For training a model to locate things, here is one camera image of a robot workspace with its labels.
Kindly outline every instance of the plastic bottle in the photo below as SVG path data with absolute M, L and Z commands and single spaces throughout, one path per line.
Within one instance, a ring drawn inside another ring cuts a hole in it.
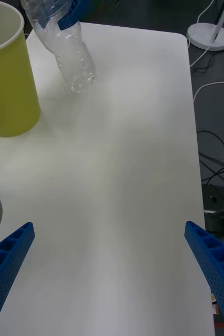
M 80 23 L 64 30 L 58 26 L 71 3 L 66 0 L 22 0 L 21 3 L 40 41 L 54 54 L 67 85 L 74 92 L 86 91 L 95 81 L 96 70 L 82 40 Z

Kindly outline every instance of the white lamp base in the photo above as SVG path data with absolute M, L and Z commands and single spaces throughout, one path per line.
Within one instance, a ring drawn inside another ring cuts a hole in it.
M 216 25 L 211 23 L 196 23 L 189 27 L 187 39 L 194 46 L 206 50 L 216 29 Z M 224 28 L 221 28 L 217 38 L 209 48 L 211 51 L 224 50 Z

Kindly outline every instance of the yellow cup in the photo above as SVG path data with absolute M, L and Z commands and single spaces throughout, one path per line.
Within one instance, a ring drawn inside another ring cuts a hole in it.
M 30 130 L 40 116 L 23 29 L 20 12 L 0 2 L 0 137 Z

